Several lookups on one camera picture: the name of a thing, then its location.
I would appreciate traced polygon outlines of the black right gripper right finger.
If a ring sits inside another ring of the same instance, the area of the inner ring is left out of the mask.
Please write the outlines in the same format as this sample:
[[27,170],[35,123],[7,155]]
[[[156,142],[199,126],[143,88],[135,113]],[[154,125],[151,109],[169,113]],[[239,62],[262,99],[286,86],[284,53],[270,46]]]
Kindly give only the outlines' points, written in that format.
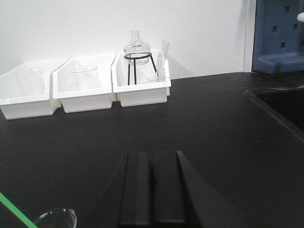
[[157,152],[153,174],[155,225],[185,225],[186,214],[176,152]]

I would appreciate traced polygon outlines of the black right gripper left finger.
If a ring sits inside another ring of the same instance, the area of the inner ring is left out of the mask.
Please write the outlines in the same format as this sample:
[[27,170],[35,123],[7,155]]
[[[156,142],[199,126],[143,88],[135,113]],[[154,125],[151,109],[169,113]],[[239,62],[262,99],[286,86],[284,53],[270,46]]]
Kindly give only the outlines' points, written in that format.
[[128,153],[119,225],[151,225],[150,163],[146,152]]

